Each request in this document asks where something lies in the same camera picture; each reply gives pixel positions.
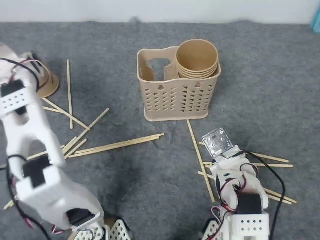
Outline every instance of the black cable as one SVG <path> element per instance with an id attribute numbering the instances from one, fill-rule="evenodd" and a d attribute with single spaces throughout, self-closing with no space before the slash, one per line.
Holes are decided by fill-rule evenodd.
<path id="1" fill-rule="evenodd" d="M 37 225 L 40 230 L 42 231 L 42 233 L 45 235 L 46 239 L 47 240 L 51 240 L 50 236 L 48 235 L 47 231 L 45 230 L 45 228 L 37 221 L 35 220 L 33 217 L 27 215 L 22 209 L 21 207 L 19 206 L 19 203 L 18 201 L 15 199 L 15 195 L 14 195 L 14 192 L 12 190 L 12 181 L 11 181 L 11 176 L 10 176 L 10 168 L 9 168 L 9 159 L 10 158 L 20 158 L 22 160 L 24 160 L 25 162 L 27 161 L 23 156 L 21 155 L 11 155 L 11 156 L 8 156 L 8 158 L 6 159 L 6 181 L 7 181 L 7 185 L 8 185 L 8 190 L 9 190 L 9 194 L 10 194 L 10 197 L 11 197 L 11 200 L 13 201 L 14 203 L 14 206 L 15 208 L 17 209 L 17 211 L 19 212 L 20 216 L 23 218 L 23 219 L 29 219 L 30 222 L 34 223 L 35 225 Z"/>
<path id="2" fill-rule="evenodd" d="M 10 64 L 15 64 L 15 65 L 17 65 L 17 66 L 19 66 L 19 67 L 21 67 L 21 68 L 24 68 L 24 69 L 28 70 L 28 71 L 34 76 L 34 78 L 35 78 L 35 80 L 36 80 L 36 91 L 38 92 L 38 90 L 39 90 L 39 88 L 40 88 L 40 82 L 39 82 L 38 76 L 35 74 L 34 71 L 32 71 L 29 67 L 21 64 L 20 62 L 13 61 L 13 60 L 11 60 L 11 59 L 7 59 L 7 58 L 0 57 L 0 60 L 6 61 L 6 62 L 8 62 L 8 63 L 10 63 Z"/>
<path id="3" fill-rule="evenodd" d="M 275 170 L 273 170 L 261 157 L 258 157 L 257 155 L 253 154 L 252 152 L 241 151 L 241 152 L 235 154 L 232 157 L 237 157 L 237 156 L 239 156 L 241 154 L 248 154 L 248 155 L 258 159 L 261 163 L 263 163 L 275 175 L 275 177 L 280 181 L 280 183 L 282 185 L 282 195 L 281 195 L 280 201 L 279 201 L 279 203 L 278 203 L 278 205 L 276 207 L 275 213 L 274 213 L 272 227 L 271 227 L 270 236 L 269 236 L 269 240 L 272 240 L 274 238 L 274 234 L 275 234 L 275 228 L 276 228 L 276 224 L 277 224 L 279 211 L 280 211 L 281 205 L 282 205 L 282 203 L 284 201 L 284 198 L 285 198 L 285 195 L 286 195 L 286 185 L 285 185 L 284 181 L 282 180 L 282 178 L 277 174 L 277 172 Z"/>

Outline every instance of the carpet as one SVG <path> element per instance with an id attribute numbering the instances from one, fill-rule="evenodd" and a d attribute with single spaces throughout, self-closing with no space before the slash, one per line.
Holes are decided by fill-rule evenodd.
<path id="1" fill-rule="evenodd" d="M 315 187 L 320 171 L 320 35 L 309 26 L 247 21 L 0 23 L 0 42 L 18 54 L 37 52 L 58 75 L 60 87 L 51 101 L 69 109 L 66 59 L 70 59 L 74 116 L 89 125 L 110 108 L 86 135 L 83 149 L 164 133 L 156 141 L 71 158 L 64 169 L 97 196 L 108 213 L 123 217 L 137 240 L 195 240 L 211 216 L 213 204 L 204 178 L 197 174 L 201 169 L 186 121 L 146 121 L 136 76 L 139 50 L 177 46 L 192 38 L 214 43 L 222 66 L 208 117 L 190 121 L 197 140 L 223 127 L 233 144 L 244 150 L 290 160 L 294 168 L 276 171 L 285 181 L 286 195 L 298 204 L 282 206 L 275 239 L 319 239 L 320 191 Z M 160 70 L 168 63 L 151 64 L 161 79 Z M 46 113 L 61 144 L 82 133 L 76 123 L 70 130 L 65 115 Z M 7 145 L 3 127 L 0 136 L 2 165 Z M 42 150 L 39 144 L 32 146 L 32 153 Z M 205 148 L 200 150 L 204 161 L 210 161 Z M 266 188 L 281 191 L 266 168 L 260 168 L 260 180 Z M 0 190 L 4 206 L 10 199 L 4 173 Z M 276 206 L 271 200 L 270 219 Z M 48 223 L 43 225 L 50 230 Z M 44 239 L 14 208 L 1 210 L 0 232 L 3 240 Z"/>

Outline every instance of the wire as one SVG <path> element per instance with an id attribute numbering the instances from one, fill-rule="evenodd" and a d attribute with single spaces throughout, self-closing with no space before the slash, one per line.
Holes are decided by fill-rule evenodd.
<path id="1" fill-rule="evenodd" d="M 11 181 L 11 176 L 10 176 L 10 168 L 9 168 L 9 159 L 11 158 L 20 158 L 22 159 L 23 161 L 27 161 L 23 156 L 21 155 L 10 155 L 7 157 L 6 159 L 6 165 L 7 165 L 7 168 L 6 168 L 6 182 L 7 182 L 7 185 L 8 185 L 8 190 L 9 190 L 9 194 L 10 194 L 10 197 L 11 197 L 11 200 L 13 201 L 14 203 L 14 206 L 16 207 L 17 211 L 19 212 L 20 216 L 25 220 L 25 222 L 28 224 L 29 227 L 33 228 L 32 224 L 30 223 L 33 223 L 35 225 L 38 226 L 38 228 L 40 228 L 40 230 L 42 231 L 42 233 L 45 235 L 46 239 L 47 240 L 51 240 L 50 236 L 48 235 L 47 231 L 45 230 L 45 228 L 37 221 L 35 220 L 33 217 L 27 215 L 22 209 L 21 207 L 19 206 L 19 202 L 15 199 L 15 195 L 14 195 L 14 192 L 12 190 L 12 181 Z"/>
<path id="2" fill-rule="evenodd" d="M 277 174 L 277 172 L 275 170 L 273 170 L 261 157 L 258 157 L 257 155 L 253 154 L 252 152 L 249 152 L 249 151 L 238 152 L 233 157 L 239 156 L 244 153 L 254 157 L 255 159 L 258 159 L 261 163 L 263 163 L 273 173 L 273 175 L 275 175 L 275 177 L 280 181 L 281 186 L 282 186 L 282 195 L 281 195 L 280 201 L 279 201 L 279 203 L 276 207 L 275 213 L 274 213 L 272 227 L 271 227 L 270 236 L 269 236 L 269 240 L 272 240 L 274 238 L 275 228 L 276 228 L 280 208 L 281 208 L 281 205 L 282 205 L 284 198 L 285 198 L 285 195 L 286 195 L 286 185 L 285 185 L 284 181 L 282 180 L 282 178 Z"/>
<path id="3" fill-rule="evenodd" d="M 225 222 L 225 218 L 226 218 L 226 215 L 229 213 L 229 211 L 225 212 L 225 214 L 223 215 L 223 218 L 222 218 L 222 221 L 221 221 L 221 224 L 219 226 L 219 228 L 216 230 L 216 232 L 214 234 L 212 234 L 211 236 L 209 236 L 206 240 L 213 240 L 215 239 L 219 232 L 221 231 L 222 229 L 222 226 L 224 225 L 224 222 Z"/>
<path id="4" fill-rule="evenodd" d="M 27 59 L 27 60 L 21 61 L 20 63 L 21 63 L 21 64 L 27 64 L 27 63 L 32 63 L 32 62 L 36 62 L 36 63 L 41 64 L 42 67 L 46 70 L 46 72 L 47 72 L 48 75 L 49 75 L 49 79 L 48 79 L 47 81 L 45 81 L 41 86 L 39 86 L 39 90 L 40 90 L 41 88 L 43 88 L 47 83 L 49 83 L 49 82 L 52 80 L 51 72 L 49 71 L 49 69 L 48 69 L 41 61 L 36 60 L 36 59 Z"/>
<path id="5" fill-rule="evenodd" d="M 221 153 L 221 156 L 224 157 L 225 159 L 231 158 L 231 156 L 225 156 L 223 153 Z"/>
<path id="6" fill-rule="evenodd" d="M 28 71 L 33 75 L 33 77 L 34 77 L 35 80 L 36 80 L 36 91 L 38 92 L 38 90 L 40 89 L 40 82 L 39 82 L 38 76 L 35 74 L 34 71 L 32 71 L 29 67 L 21 64 L 20 62 L 13 61 L 13 60 L 11 60 L 11 59 L 7 59 L 7 58 L 0 57 L 0 60 L 6 61 L 6 62 L 8 62 L 8 63 L 10 63 L 10 64 L 18 65 L 19 67 L 28 70 Z"/>
<path id="7" fill-rule="evenodd" d="M 217 216 L 217 215 L 214 213 L 214 210 L 216 210 L 216 211 L 219 212 L 219 216 Z M 220 216 L 221 210 L 220 210 L 220 208 L 217 207 L 217 206 L 213 206 L 213 207 L 211 208 L 211 213 L 212 213 L 212 215 L 214 216 L 214 218 L 218 221 L 218 223 L 221 224 L 221 219 L 220 219 L 220 218 L 221 218 L 221 216 Z"/>
<path id="8" fill-rule="evenodd" d="M 253 167 L 254 171 L 255 171 L 255 174 L 256 174 L 256 177 L 258 178 L 258 175 L 259 175 L 259 169 L 256 165 L 252 164 L 252 163 L 244 163 L 240 166 L 240 171 L 242 172 L 242 167 L 245 166 L 245 165 L 250 165 L 251 167 Z"/>

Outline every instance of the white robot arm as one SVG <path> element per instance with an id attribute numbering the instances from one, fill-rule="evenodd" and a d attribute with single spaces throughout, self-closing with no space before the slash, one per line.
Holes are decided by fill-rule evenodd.
<path id="1" fill-rule="evenodd" d="M 212 220 L 202 239 L 268 240 L 270 224 L 265 210 L 269 199 L 257 178 L 257 167 L 232 145 L 222 128 L 202 140 L 214 159 L 210 170 L 221 201 L 219 208 L 213 207 L 220 217 Z M 210 232 L 213 225 L 218 227 Z"/>
<path id="2" fill-rule="evenodd" d="M 30 62 L 22 67 L 25 60 L 0 44 L 0 119 L 7 138 L 7 172 L 17 178 L 17 197 L 61 230 L 88 230 L 93 233 L 88 239 L 107 240 L 110 230 L 99 201 L 61 170 L 66 161 L 37 96 L 44 69 Z M 40 141 L 48 154 L 26 161 L 33 141 Z"/>

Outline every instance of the tan bowl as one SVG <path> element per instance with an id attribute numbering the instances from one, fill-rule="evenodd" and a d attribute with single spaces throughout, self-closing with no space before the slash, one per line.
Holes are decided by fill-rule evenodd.
<path id="1" fill-rule="evenodd" d="M 183 42 L 177 49 L 176 67 L 189 73 L 209 72 L 217 69 L 219 55 L 217 48 L 209 41 L 191 39 Z"/>

